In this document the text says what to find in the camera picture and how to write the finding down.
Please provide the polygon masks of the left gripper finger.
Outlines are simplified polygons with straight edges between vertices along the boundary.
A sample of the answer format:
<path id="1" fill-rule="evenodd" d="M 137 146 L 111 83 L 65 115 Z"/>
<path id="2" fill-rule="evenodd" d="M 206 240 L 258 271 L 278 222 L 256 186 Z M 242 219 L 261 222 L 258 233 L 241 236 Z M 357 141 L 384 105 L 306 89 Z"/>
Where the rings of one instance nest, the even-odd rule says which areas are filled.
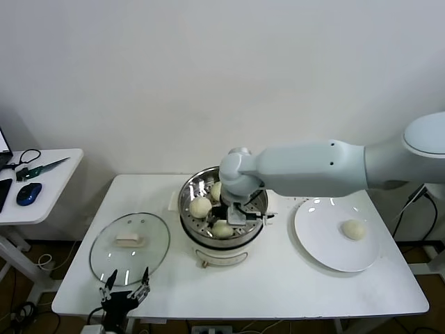
<path id="1" fill-rule="evenodd" d="M 105 285 L 103 287 L 99 288 L 99 292 L 102 296 L 102 300 L 110 300 L 111 299 L 111 290 L 113 289 L 115 279 L 117 277 L 118 270 L 115 269 L 111 276 L 108 277 L 108 279 L 105 282 Z"/>
<path id="2" fill-rule="evenodd" d="M 127 298 L 134 299 L 134 300 L 144 300 L 149 293 L 150 293 L 149 267 L 146 267 L 145 271 L 143 273 L 142 280 L 140 282 L 140 286 L 138 288 L 136 288 L 134 291 L 132 291 L 127 296 Z"/>

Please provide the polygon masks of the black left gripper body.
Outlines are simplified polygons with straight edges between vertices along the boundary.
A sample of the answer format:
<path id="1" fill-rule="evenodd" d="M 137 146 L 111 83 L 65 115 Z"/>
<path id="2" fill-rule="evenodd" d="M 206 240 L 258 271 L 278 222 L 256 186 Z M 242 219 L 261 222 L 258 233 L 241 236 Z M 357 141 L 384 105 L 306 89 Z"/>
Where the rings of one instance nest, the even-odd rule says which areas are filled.
<path id="1" fill-rule="evenodd" d="M 131 297 L 130 291 L 112 292 L 111 298 L 102 302 L 105 311 L 102 325 L 105 331 L 123 331 L 130 311 L 136 309 L 139 302 Z"/>

